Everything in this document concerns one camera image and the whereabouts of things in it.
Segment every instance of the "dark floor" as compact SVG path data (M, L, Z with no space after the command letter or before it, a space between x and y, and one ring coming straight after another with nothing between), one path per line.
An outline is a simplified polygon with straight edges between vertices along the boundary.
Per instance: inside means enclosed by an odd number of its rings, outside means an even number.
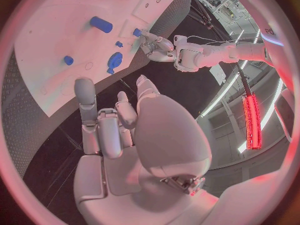
M226 33L213 16L212 21L216 27ZM174 35L196 35L216 40L216 36L211 30L189 17L185 18L168 39L173 41ZM207 43L206 40L199 38L191 38L189 42ZM224 64L221 66L228 76L232 68ZM137 103L135 83L141 74L152 80L162 94L182 104L195 118L220 89L207 67L198 72L189 73L177 71L172 63L151 61L147 66L99 93L97 95L98 109L113 108L120 91L125 91L129 101L135 106ZM76 208L73 196L75 170L83 154L81 118L80 112L77 110L40 147L23 178L34 195L52 213L69 225L86 224ZM16 216L16 222L11 224L29 224L25 220L22 223L17 218L18 216Z

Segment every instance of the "blue object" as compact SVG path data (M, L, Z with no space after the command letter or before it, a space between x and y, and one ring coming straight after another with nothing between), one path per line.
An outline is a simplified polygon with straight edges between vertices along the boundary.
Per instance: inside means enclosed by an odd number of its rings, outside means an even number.
M110 22L105 21L97 16L92 17L89 21L89 24L93 27L96 27L97 29L100 29L106 34L108 34L113 29L113 25Z
M120 64L122 63L122 59L123 59L123 55L120 52L116 52L113 55L111 55L107 63L108 65L107 72L109 74L114 74L115 73L114 69L120 66Z
M115 45L117 45L119 48L122 48L123 47L123 43L121 43L120 41L117 41L115 43Z
M73 59L72 57L70 57L70 56L65 56L65 57L63 58L63 60L64 60L64 62L65 62L68 66L72 65L73 62L74 62L74 59Z
M142 31L139 30L138 28L136 28L136 29L133 31L133 35L136 36L136 37L141 36L141 34L142 34Z

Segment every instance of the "red light bar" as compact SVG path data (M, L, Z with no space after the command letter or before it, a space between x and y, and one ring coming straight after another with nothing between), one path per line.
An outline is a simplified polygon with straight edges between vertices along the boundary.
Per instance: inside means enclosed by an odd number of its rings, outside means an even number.
M261 117L258 101L254 93L242 99L247 134L247 150L262 148Z

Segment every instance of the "blue cylinder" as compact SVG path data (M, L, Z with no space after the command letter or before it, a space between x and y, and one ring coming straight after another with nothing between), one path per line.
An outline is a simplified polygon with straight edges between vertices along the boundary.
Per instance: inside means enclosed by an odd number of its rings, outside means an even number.
M100 29L106 34L108 34L113 29L113 25L110 22L105 21L97 16L92 17L89 21L89 24L93 27L96 27L97 29Z
M70 56L65 56L65 57L63 58L63 60L64 60L64 62L65 62L68 66L72 65L73 62L74 62L74 59L73 59L72 57L70 57Z

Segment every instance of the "perforated metal surface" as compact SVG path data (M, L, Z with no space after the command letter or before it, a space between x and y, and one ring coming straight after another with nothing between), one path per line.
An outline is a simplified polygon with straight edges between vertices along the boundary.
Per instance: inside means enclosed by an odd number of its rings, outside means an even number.
M190 10L191 0L174 0L151 29L151 33L169 37ZM144 67L149 60L139 49L129 68L96 84L97 93L124 76ZM12 160L23 177L37 150L49 135L77 108L69 101L51 117L47 117L28 91L13 53L7 66L2 92L3 130Z

